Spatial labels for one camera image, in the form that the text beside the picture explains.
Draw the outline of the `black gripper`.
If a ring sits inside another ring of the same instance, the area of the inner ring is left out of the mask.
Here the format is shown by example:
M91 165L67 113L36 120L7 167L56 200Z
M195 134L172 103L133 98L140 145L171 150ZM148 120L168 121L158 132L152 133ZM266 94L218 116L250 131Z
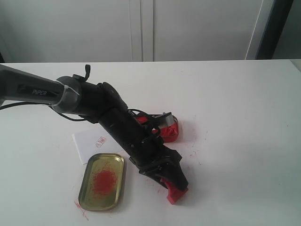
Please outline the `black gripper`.
M140 124L135 114L129 110L98 110L97 119L101 126L129 154L131 161L139 169L139 174L167 188L169 182L176 189L184 191L188 181L181 169L181 156L177 151L167 148L160 129L152 131L154 119L141 113L148 120Z

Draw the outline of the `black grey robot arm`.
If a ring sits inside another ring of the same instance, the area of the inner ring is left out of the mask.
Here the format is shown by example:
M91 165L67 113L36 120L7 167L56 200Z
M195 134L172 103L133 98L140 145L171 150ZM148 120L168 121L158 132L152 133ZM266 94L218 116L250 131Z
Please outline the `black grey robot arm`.
M139 173L162 186L168 183L184 191L188 181L181 169L181 155L164 145L159 124L162 115L130 109L107 82L89 83L85 76L46 79L8 66L0 67L0 100L45 104L59 114L74 114L100 124L128 153Z

